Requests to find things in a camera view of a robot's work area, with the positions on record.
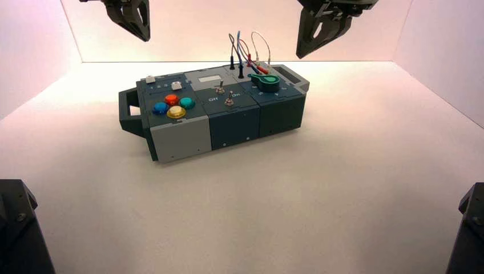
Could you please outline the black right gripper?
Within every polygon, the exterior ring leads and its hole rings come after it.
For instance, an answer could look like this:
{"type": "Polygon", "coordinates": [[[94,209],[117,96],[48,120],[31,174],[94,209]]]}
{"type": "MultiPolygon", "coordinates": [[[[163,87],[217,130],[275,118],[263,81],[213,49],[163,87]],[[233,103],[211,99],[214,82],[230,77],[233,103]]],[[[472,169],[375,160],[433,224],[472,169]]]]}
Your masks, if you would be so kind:
{"type": "Polygon", "coordinates": [[[353,17],[359,17],[364,10],[371,10],[378,0],[298,0],[298,2],[303,9],[300,14],[296,55],[299,59],[303,59],[344,35],[351,27],[353,17]]]}

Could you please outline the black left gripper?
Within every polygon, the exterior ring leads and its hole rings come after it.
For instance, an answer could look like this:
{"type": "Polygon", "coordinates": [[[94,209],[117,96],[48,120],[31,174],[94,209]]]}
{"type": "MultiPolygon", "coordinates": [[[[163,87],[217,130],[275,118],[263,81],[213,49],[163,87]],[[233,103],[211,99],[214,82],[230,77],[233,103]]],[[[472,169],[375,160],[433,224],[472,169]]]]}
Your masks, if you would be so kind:
{"type": "Polygon", "coordinates": [[[147,0],[79,0],[81,3],[104,3],[108,17],[121,28],[144,42],[150,40],[150,4],[147,0]]]}

